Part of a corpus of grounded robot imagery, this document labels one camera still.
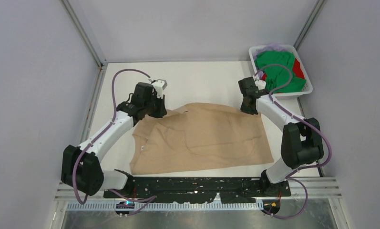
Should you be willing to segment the beige t shirt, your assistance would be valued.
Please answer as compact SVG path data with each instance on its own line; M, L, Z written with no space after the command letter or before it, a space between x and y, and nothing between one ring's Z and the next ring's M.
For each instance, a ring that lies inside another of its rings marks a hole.
M190 103L162 118L146 116L133 137L135 175L274 162L261 116L220 104Z

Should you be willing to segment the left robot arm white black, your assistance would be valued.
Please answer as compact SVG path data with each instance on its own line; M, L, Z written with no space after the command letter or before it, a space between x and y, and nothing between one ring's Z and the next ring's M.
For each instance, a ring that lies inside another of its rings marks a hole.
M92 137L78 146L69 145L63 152L61 181L80 192L93 196L98 191L115 189L123 198L133 194L134 185L127 173L103 171L101 161L112 146L145 116L162 118L165 108L165 80L138 83L128 101L114 109L111 119Z

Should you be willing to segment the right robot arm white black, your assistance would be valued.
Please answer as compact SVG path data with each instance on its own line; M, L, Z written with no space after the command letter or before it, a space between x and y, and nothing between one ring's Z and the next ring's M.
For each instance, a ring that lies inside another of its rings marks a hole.
M281 131L281 157L261 173L260 191L271 196L292 172L324 156L320 125L317 119L306 119L286 109L266 89L258 89L253 77L238 81L243 101L240 110L250 115L263 114Z

